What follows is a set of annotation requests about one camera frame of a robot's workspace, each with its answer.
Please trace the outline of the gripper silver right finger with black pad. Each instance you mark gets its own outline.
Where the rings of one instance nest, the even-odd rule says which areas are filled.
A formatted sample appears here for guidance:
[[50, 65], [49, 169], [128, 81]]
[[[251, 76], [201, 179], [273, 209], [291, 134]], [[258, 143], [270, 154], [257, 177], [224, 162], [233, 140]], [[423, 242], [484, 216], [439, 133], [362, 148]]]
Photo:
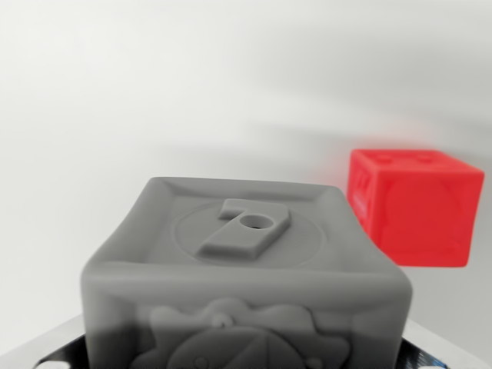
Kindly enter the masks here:
[[410, 319], [404, 328], [398, 368], [491, 368], [458, 347]]

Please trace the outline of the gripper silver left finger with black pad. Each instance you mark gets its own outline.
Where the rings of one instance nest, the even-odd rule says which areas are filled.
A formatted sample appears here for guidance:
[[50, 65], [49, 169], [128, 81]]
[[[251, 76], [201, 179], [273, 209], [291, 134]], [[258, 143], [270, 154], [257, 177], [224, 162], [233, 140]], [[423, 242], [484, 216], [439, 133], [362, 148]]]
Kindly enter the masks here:
[[1, 368], [36, 368], [48, 361], [67, 368], [88, 368], [81, 315], [3, 354]]

